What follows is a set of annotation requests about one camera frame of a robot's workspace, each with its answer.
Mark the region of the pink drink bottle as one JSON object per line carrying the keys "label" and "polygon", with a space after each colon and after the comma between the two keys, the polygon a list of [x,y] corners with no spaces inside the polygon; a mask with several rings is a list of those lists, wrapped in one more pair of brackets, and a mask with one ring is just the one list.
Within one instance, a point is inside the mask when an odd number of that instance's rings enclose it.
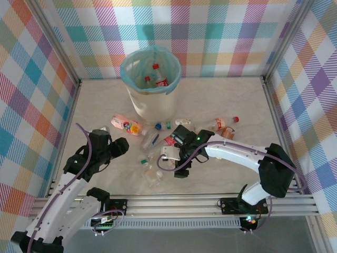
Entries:
{"label": "pink drink bottle", "polygon": [[143,127],[143,125],[140,124],[139,122],[127,119],[126,117],[120,114],[112,116],[111,124],[114,127],[135,136],[141,135],[145,136],[148,132],[148,130],[145,127]]}

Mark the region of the small clear bottle green cap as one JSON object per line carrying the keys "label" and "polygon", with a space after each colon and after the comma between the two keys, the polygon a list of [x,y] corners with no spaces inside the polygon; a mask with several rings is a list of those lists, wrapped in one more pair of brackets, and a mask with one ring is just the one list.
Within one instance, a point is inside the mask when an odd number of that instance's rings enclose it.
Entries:
{"label": "small clear bottle green cap", "polygon": [[144,154],[141,154],[138,156],[137,158],[137,164],[140,165],[142,168],[151,168],[152,167],[152,164],[148,158],[148,156],[144,155]]}

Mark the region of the small clear bottle white cap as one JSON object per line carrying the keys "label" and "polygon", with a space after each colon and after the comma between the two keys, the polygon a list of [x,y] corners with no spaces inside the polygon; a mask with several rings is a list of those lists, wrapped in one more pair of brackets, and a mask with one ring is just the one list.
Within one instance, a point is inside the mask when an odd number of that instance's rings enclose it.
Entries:
{"label": "small clear bottle white cap", "polygon": [[163,174],[160,170],[148,169],[144,172],[144,178],[150,187],[157,187],[161,183]]}

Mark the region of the clear bottle orange-red label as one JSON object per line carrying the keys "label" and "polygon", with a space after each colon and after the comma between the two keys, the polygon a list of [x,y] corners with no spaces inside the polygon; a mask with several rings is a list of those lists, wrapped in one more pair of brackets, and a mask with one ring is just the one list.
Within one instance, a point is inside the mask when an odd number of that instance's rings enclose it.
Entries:
{"label": "clear bottle orange-red label", "polygon": [[206,123],[206,129],[209,131],[219,131],[230,127],[239,122],[238,116],[213,118]]}

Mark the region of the white waste bin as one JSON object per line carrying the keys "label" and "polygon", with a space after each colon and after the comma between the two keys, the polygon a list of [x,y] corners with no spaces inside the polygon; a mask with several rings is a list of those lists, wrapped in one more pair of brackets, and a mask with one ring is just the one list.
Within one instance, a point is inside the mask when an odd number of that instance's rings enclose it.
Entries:
{"label": "white waste bin", "polygon": [[170,119],[176,112],[178,101],[178,88],[171,93],[137,92],[127,87],[128,94],[136,113],[146,123],[156,124]]}

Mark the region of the white bin with blue liner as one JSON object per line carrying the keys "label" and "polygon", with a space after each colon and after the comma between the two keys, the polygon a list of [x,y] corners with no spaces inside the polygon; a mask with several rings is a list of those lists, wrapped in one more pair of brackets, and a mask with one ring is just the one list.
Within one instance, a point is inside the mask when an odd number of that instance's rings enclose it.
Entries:
{"label": "white bin with blue liner", "polygon": [[[159,64],[161,73],[167,78],[168,86],[157,87],[153,64]],[[158,45],[148,46],[129,54],[120,66],[122,81],[137,92],[171,93],[182,76],[178,58],[167,48]],[[144,78],[149,76],[152,88],[147,89]]]}

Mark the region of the clear bottle blue label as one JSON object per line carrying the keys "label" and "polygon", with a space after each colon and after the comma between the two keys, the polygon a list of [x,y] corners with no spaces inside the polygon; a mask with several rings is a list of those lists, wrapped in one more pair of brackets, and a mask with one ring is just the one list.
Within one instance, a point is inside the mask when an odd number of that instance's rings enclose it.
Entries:
{"label": "clear bottle blue label", "polygon": [[141,142],[142,151],[147,152],[156,143],[159,135],[160,133],[157,129],[143,130],[143,140]]}

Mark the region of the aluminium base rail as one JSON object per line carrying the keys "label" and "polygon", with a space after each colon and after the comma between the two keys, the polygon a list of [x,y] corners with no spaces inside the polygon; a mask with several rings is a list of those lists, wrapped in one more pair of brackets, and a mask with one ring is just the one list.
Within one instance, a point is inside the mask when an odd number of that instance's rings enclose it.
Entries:
{"label": "aluminium base rail", "polygon": [[[135,194],[114,195],[111,199],[126,200],[127,218],[210,218],[221,217],[222,209],[230,208],[221,204],[222,198],[236,198],[235,194]],[[316,203],[311,195],[289,193],[284,198],[267,199],[261,208],[250,212],[253,216],[271,215],[280,217],[317,216]]]}

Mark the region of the aluminium side rail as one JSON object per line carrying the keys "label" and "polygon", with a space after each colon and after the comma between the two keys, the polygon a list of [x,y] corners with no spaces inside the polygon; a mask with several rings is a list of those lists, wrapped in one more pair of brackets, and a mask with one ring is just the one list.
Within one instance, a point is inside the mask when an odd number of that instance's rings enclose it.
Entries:
{"label": "aluminium side rail", "polygon": [[[283,131],[282,123],[281,123],[281,120],[280,120],[280,118],[277,114],[276,105],[274,103],[270,87],[269,87],[267,81],[265,80],[264,76],[260,76],[260,79],[261,79],[262,88],[263,88],[263,91],[265,93],[265,97],[266,97],[268,106],[270,108],[271,116],[272,116],[272,119],[273,119],[273,123],[274,123],[275,129],[276,129],[276,133],[277,133],[277,137],[278,137],[280,146],[285,150],[285,152],[291,158],[291,160],[293,162],[295,162],[295,160],[294,160],[294,158],[291,154],[291,151],[289,149],[288,143],[286,141],[286,137],[285,137],[285,134],[284,134],[284,131]],[[299,190],[299,188],[301,188],[303,186],[303,183],[302,183],[302,179],[299,178],[297,174],[295,174],[295,176],[294,176],[294,181],[295,181],[295,183],[292,184],[292,187],[296,188],[296,190],[292,190],[292,192],[297,192],[298,194],[305,194],[304,190]]]}
{"label": "aluminium side rail", "polygon": [[67,117],[67,120],[66,120],[64,134],[62,135],[62,138],[61,138],[60,147],[57,151],[57,156],[56,156],[56,160],[55,160],[53,169],[51,170],[51,176],[50,176],[50,179],[49,179],[49,184],[52,184],[53,182],[55,182],[55,180],[57,178],[58,170],[60,168],[62,156],[63,156],[65,145],[66,145],[66,140],[67,140],[67,137],[68,137],[68,134],[69,134],[69,131],[70,131],[70,127],[71,127],[71,124],[72,124],[74,112],[75,112],[75,109],[76,109],[76,104],[77,104],[78,97],[79,97],[79,94],[80,94],[80,91],[81,91],[81,86],[82,86],[82,80],[79,81],[79,83],[77,84],[76,89],[75,89],[73,102],[71,104],[71,108],[69,110],[69,114],[68,114],[68,117]]}

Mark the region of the aluminium corner post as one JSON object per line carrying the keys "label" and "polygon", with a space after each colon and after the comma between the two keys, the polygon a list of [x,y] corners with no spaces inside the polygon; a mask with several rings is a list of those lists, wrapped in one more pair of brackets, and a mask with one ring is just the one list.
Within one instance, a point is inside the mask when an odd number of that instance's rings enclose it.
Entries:
{"label": "aluminium corner post", "polygon": [[81,83],[81,79],[77,75],[70,59],[68,58],[66,52],[64,51],[59,39],[57,38],[54,32],[54,29],[49,23],[38,1],[37,0],[24,0],[24,1],[26,2],[30,10],[32,11],[35,18],[37,19],[37,22],[41,26],[52,48],[55,50],[57,56],[60,58],[61,62],[63,63],[64,68],[70,75],[71,80],[78,86]]}
{"label": "aluminium corner post", "polygon": [[282,41],[280,42],[278,50],[275,52],[273,58],[271,59],[271,63],[269,64],[266,73],[262,75],[264,83],[267,84],[271,80],[274,72],[276,71],[278,65],[282,60],[282,57],[292,43],[314,1],[315,0],[301,0],[299,8],[294,14],[294,18],[291,20],[288,28],[284,32],[284,36],[282,38]]}

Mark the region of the aluminium frame leg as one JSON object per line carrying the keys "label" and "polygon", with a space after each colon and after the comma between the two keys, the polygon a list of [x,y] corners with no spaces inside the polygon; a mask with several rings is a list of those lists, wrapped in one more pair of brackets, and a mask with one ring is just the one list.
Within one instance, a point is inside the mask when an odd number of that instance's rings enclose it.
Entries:
{"label": "aluminium frame leg", "polygon": [[324,238],[316,216],[306,216],[310,235],[317,253],[327,253]]}

